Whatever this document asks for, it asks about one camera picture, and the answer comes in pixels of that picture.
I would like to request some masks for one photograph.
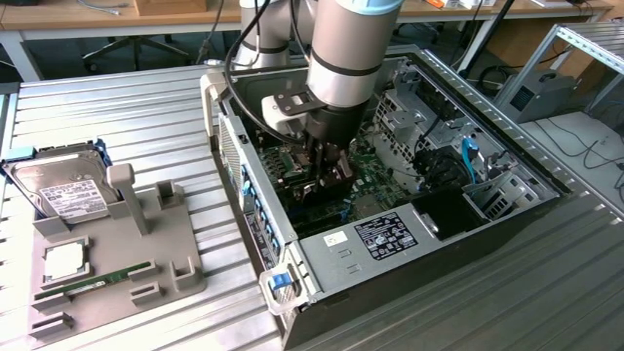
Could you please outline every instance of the aluminum workbench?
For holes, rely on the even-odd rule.
[[[201,115],[203,67],[23,84],[3,101],[4,146],[100,135],[136,188],[183,185],[208,288],[40,350],[279,350],[216,175]],[[616,350],[624,347],[624,224],[581,184],[493,254],[301,350]],[[28,348],[31,206],[1,186],[0,349]]]

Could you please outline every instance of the sticker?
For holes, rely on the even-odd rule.
[[[396,212],[356,225],[355,230],[376,260],[419,244]]]
[[[325,235],[323,239],[325,240],[325,244],[328,245],[328,247],[332,247],[333,245],[337,245],[343,243],[344,241],[347,241],[347,234],[344,232],[337,232],[337,233]]]
[[[56,214],[61,219],[84,216],[107,209],[96,182],[79,181],[40,190]]]

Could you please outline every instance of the warning label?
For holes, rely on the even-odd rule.
[[[63,219],[107,209],[107,202],[93,180],[51,186],[41,189],[40,193]]]
[[[372,258],[383,260],[419,242],[396,212],[355,226]]]

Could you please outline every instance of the robotic arm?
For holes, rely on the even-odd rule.
[[[256,2],[241,0],[245,30],[235,69],[288,63],[293,26],[285,23],[295,20],[293,1],[268,1],[271,5],[264,4],[257,10]],[[265,123],[272,135],[276,131],[284,135],[279,139],[303,142],[317,170],[308,198],[316,198],[321,188],[325,194],[348,191],[353,183],[347,152],[360,129],[401,2],[301,0],[299,3],[296,26],[303,41],[312,41],[307,85],[265,97],[263,121],[256,123]],[[303,138],[296,140],[287,135]]]

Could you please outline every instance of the hard drive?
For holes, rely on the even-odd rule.
[[[55,148],[15,148],[1,172],[31,201],[40,218],[59,216],[68,224],[108,215],[120,200],[107,184],[111,161],[101,140]]]

